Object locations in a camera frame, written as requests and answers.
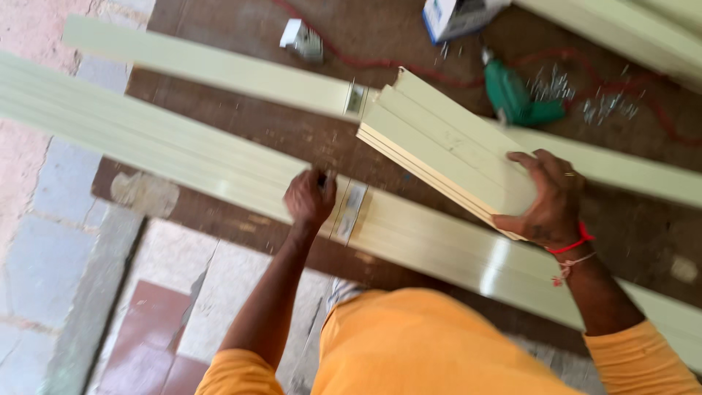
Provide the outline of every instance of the green power drill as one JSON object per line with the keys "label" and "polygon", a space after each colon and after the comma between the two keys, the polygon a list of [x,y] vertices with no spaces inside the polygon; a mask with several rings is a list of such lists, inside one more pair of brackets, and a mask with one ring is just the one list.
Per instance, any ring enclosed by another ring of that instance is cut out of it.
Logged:
{"label": "green power drill", "polygon": [[565,117],[563,101],[533,102],[527,87],[514,70],[507,68],[487,48],[482,51],[487,97],[497,118],[507,124],[531,126]]}

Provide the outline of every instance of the person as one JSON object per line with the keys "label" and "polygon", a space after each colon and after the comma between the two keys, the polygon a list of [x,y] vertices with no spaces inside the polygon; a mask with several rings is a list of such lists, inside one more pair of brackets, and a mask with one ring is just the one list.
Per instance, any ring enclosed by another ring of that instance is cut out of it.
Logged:
{"label": "person", "polygon": [[[578,200],[585,179],[545,150],[508,153],[536,183],[521,216],[497,227],[555,250],[585,323],[597,371],[610,394],[702,394],[696,378],[583,242]],[[307,253],[331,213],[336,182],[319,170],[290,184],[287,240],[237,314],[197,395],[283,394],[275,370],[285,348]],[[313,394],[577,394],[510,343],[485,318],[452,298],[422,289],[360,293],[337,303],[319,341]]]}

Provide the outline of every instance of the orange shirt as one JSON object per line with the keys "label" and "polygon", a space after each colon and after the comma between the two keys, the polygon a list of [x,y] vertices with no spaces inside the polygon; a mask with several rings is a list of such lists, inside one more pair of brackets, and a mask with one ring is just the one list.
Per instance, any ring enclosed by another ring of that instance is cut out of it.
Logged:
{"label": "orange shirt", "polygon": [[[610,394],[702,394],[651,323],[587,337]],[[431,290],[369,291],[332,308],[312,394],[579,394],[485,318]],[[196,395],[283,394],[245,350],[218,353]]]}

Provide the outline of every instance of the hand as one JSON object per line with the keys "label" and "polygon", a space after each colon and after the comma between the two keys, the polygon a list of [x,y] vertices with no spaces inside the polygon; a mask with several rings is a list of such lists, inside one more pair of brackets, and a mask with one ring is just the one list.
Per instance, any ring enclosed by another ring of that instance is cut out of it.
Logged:
{"label": "hand", "polygon": [[536,150],[534,155],[536,157],[508,153],[507,158],[529,170],[536,183],[536,200],[520,216],[493,215],[492,220],[504,231],[516,233],[541,247],[558,250],[581,238],[578,213],[585,178],[573,171],[570,162],[547,150]]}
{"label": "hand", "polygon": [[290,182],[283,201],[293,225],[318,231],[331,214],[336,203],[336,172],[331,172],[320,187],[317,182],[323,175],[319,169],[305,170]]}

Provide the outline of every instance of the red power cord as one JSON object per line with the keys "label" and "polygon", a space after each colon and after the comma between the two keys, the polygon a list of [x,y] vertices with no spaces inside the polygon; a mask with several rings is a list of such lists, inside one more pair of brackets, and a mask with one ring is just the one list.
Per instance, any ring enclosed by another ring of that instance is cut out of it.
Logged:
{"label": "red power cord", "polygon": [[[481,87],[482,85],[485,84],[485,78],[480,77],[476,78],[472,81],[462,81],[453,77],[450,77],[448,75],[445,75],[441,72],[438,72],[436,70],[427,68],[427,67],[422,67],[419,65],[413,65],[411,63],[405,63],[400,60],[393,60],[393,59],[362,59],[362,58],[354,58],[352,56],[346,56],[344,55],[341,51],[339,51],[334,45],[331,44],[329,40],[327,40],[317,28],[312,26],[303,16],[300,14],[300,12],[295,9],[290,3],[288,3],[286,0],[270,0],[274,3],[276,3],[278,6],[283,8],[292,18],[297,18],[301,19],[307,27],[309,27],[312,31],[317,33],[319,35],[319,38],[322,39],[322,42],[324,43],[324,47],[327,49],[327,51],[331,52],[335,57],[337,57],[339,60],[341,60],[343,63],[346,65],[349,65],[350,67],[354,68],[371,68],[371,67],[404,67],[413,74],[416,75],[423,75],[426,77],[429,77],[435,81],[441,82],[446,85],[451,85],[455,86],[458,88],[465,88],[465,89],[471,89],[471,88],[478,88]],[[575,95],[573,99],[570,101],[565,101],[564,106],[566,109],[571,108],[575,103],[585,100],[588,97],[591,97],[593,94],[597,95],[597,91],[599,91],[600,94],[611,94],[611,93],[625,93],[625,94],[630,94],[630,95],[636,95],[637,97],[640,98],[644,102],[644,104],[653,112],[653,114],[658,118],[658,123],[661,125],[661,128],[667,133],[668,137],[673,140],[677,141],[679,143],[687,144],[687,145],[702,145],[702,138],[688,138],[681,136],[677,133],[675,129],[675,123],[673,120],[670,118],[668,113],[663,109],[661,104],[655,100],[652,97],[646,97],[642,98],[642,92],[637,89],[638,86],[650,82],[655,79],[661,79],[664,78],[665,76],[649,72],[649,73],[644,73],[641,75],[638,75],[634,78],[632,78],[628,82],[607,82],[604,81],[600,75],[597,73],[595,68],[592,66],[592,63],[588,60],[588,58],[578,51],[575,48],[549,48],[544,51],[539,51],[537,53],[533,53],[531,55],[524,56],[522,58],[518,58],[516,60],[513,60],[512,62],[509,62],[508,65],[510,67],[518,67],[520,65],[526,65],[527,63],[532,63],[537,60],[542,60],[545,58],[561,58],[562,60],[566,59],[574,59],[577,60],[585,69],[585,71],[588,73],[588,76],[592,80],[593,86],[597,86],[596,89],[590,89],[587,91],[581,91],[579,94]]]}

